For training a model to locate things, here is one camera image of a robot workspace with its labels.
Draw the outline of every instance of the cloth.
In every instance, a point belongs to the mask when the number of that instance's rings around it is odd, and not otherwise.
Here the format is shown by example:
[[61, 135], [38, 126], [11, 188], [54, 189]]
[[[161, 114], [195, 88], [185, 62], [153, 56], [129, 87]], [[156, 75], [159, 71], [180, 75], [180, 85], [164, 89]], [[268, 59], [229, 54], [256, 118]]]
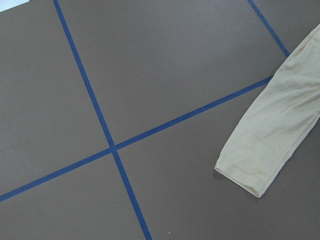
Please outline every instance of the cloth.
[[246, 111], [214, 169], [260, 198], [320, 116], [320, 25]]

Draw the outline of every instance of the sleeve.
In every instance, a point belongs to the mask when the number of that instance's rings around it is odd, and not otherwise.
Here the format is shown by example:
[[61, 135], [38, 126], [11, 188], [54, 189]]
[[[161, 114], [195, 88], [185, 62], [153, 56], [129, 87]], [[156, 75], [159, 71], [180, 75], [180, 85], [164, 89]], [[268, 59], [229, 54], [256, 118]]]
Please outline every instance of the sleeve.
[[214, 169], [260, 198], [320, 116], [320, 25], [244, 114]]

